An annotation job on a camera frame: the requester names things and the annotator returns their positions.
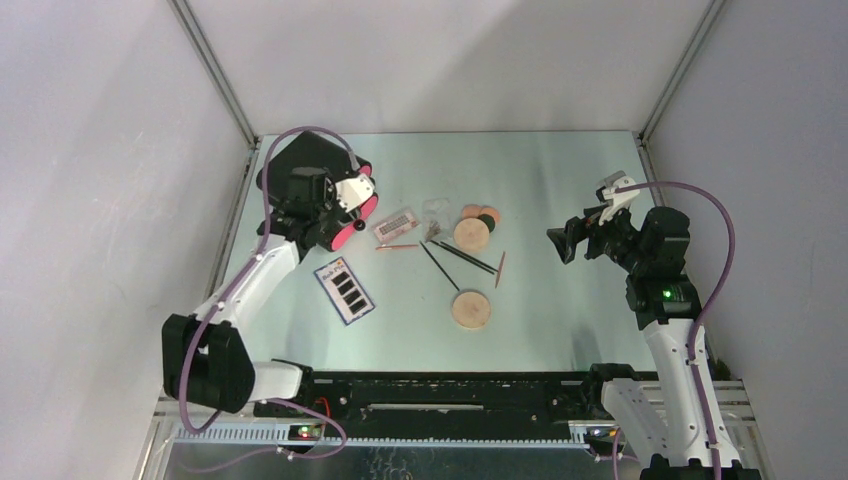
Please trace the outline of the black pink drawer organizer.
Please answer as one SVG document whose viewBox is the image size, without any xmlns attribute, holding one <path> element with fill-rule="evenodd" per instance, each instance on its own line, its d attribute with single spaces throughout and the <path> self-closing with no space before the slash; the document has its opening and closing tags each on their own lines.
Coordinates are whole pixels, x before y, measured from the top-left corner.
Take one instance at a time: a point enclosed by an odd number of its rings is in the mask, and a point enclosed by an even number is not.
<svg viewBox="0 0 848 480">
<path fill-rule="evenodd" d="M 328 169 L 334 181 L 339 182 L 351 174 L 356 174 L 363 163 L 370 162 L 353 153 L 348 147 L 334 144 L 315 132 L 299 133 L 291 143 L 267 160 L 257 174 L 256 184 L 263 194 L 266 212 L 269 214 L 269 219 L 262 221 L 257 228 L 257 234 L 262 236 L 264 233 L 269 233 L 274 238 L 285 239 L 272 233 L 272 177 L 274 175 L 284 174 L 296 167 L 318 167 Z M 298 251 L 299 257 L 304 258 L 308 252 Z"/>
</svg>

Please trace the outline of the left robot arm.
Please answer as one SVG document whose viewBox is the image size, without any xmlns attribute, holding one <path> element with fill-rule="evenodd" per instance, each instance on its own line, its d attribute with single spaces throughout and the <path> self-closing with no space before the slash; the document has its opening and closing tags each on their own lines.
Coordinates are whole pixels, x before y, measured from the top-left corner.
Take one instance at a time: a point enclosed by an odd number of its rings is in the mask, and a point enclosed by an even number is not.
<svg viewBox="0 0 848 480">
<path fill-rule="evenodd" d="M 196 404 L 236 413 L 251 402 L 277 398 L 299 417 L 315 406 L 316 390 L 303 381 L 307 367 L 255 360 L 245 338 L 307 253 L 317 247 L 338 250 L 373 213 L 378 196 L 372 166 L 299 166 L 277 179 L 264 169 L 259 185 L 264 218 L 245 264 L 191 314 L 173 314 L 162 326 L 163 388 L 182 409 Z"/>
</svg>

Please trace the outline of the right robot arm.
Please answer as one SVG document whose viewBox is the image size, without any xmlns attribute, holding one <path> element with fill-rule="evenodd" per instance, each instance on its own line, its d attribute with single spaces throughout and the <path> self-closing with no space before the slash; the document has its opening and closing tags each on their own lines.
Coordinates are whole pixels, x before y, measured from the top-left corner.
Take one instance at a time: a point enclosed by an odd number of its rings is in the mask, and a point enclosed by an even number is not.
<svg viewBox="0 0 848 480">
<path fill-rule="evenodd" d="M 608 257 L 627 274 L 626 300 L 653 358 L 665 413 L 648 403 L 632 368 L 595 364 L 581 392 L 585 411 L 612 418 L 641 465 L 643 479 L 759 479 L 746 467 L 721 417 L 705 337 L 696 331 L 703 309 L 684 274 L 689 218 L 669 207 L 648 211 L 641 227 L 623 209 L 608 221 L 599 207 L 546 235 L 561 261 L 586 242 L 588 259 Z"/>
</svg>

